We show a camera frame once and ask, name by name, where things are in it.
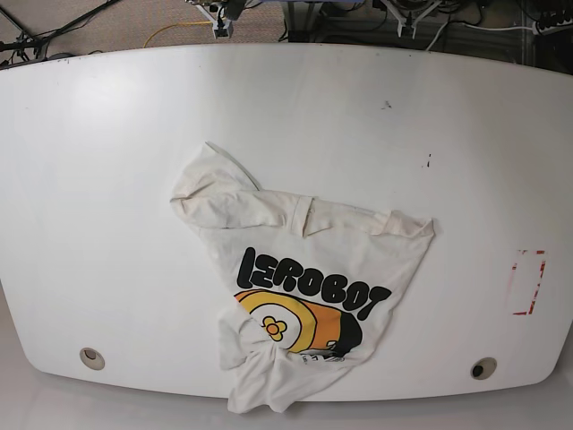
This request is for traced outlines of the white T-shirt with LeRobot print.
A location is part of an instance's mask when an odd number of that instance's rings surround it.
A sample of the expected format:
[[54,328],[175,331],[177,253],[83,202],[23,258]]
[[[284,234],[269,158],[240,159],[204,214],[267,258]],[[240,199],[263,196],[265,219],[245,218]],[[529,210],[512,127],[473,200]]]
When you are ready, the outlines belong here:
[[432,219],[262,189],[211,143],[170,204],[236,301],[218,323],[236,414],[283,412],[368,361],[435,235]]

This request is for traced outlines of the red tape rectangle marker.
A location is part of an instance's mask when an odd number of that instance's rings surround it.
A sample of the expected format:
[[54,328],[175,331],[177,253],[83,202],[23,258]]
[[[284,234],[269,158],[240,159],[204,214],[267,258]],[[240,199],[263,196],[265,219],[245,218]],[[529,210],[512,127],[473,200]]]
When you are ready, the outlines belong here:
[[518,250],[509,279],[508,309],[512,315],[530,315],[543,280],[544,250]]

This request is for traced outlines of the white power strip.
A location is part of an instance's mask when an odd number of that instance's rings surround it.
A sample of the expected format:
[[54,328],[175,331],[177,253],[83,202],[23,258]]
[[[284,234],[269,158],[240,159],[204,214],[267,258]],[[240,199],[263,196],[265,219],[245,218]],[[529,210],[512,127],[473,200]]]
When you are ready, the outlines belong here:
[[532,30],[536,36],[545,36],[563,30],[572,29],[572,3],[551,6],[542,12],[533,24]]

